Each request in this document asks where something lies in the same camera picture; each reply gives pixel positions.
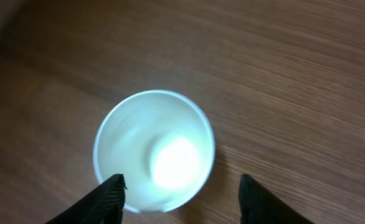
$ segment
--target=black object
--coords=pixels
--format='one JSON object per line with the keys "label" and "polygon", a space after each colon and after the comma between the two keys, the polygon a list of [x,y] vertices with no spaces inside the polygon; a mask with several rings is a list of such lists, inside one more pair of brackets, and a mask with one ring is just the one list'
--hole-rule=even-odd
{"label": "black object", "polygon": [[247,174],[240,179],[239,205],[241,224],[312,224]]}
{"label": "black object", "polygon": [[115,174],[47,224],[120,224],[125,188],[123,174]]}
{"label": "black object", "polygon": [[[115,174],[47,224],[121,224],[125,179]],[[239,185],[241,224],[313,224],[247,174]]]}

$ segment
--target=bright spot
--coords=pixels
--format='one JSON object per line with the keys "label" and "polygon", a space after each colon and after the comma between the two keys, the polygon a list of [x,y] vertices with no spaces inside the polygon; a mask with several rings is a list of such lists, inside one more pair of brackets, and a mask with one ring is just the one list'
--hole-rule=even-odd
{"label": "bright spot", "polygon": [[187,187],[199,173],[197,149],[185,138],[175,138],[154,158],[153,178],[165,189]]}

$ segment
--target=wooden table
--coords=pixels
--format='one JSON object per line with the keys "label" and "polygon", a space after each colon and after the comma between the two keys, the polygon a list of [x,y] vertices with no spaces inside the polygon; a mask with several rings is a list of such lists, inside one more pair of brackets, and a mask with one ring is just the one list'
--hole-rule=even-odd
{"label": "wooden table", "polygon": [[44,223],[97,186],[122,99],[177,91],[208,115],[206,186],[124,224],[239,223],[248,173],[315,223],[365,224],[365,0],[37,0],[0,34],[0,223]]}

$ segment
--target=white cup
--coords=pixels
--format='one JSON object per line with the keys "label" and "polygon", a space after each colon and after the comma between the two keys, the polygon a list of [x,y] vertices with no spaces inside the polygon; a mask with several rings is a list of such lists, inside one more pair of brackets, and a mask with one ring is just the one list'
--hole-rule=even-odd
{"label": "white cup", "polygon": [[150,90],[109,112],[95,138],[93,163],[100,184],[113,174],[125,176],[126,209],[168,212],[200,191],[215,153],[210,122],[194,102]]}

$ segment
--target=wood grain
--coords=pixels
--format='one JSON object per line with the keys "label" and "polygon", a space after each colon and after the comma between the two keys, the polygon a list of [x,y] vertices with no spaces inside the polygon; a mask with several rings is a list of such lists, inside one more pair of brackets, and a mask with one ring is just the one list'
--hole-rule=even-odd
{"label": "wood grain", "polygon": [[365,224],[365,0],[32,1],[0,35],[0,223],[97,186],[102,119],[158,88],[205,111],[216,163],[187,205],[123,223],[239,223],[248,173],[315,223]]}

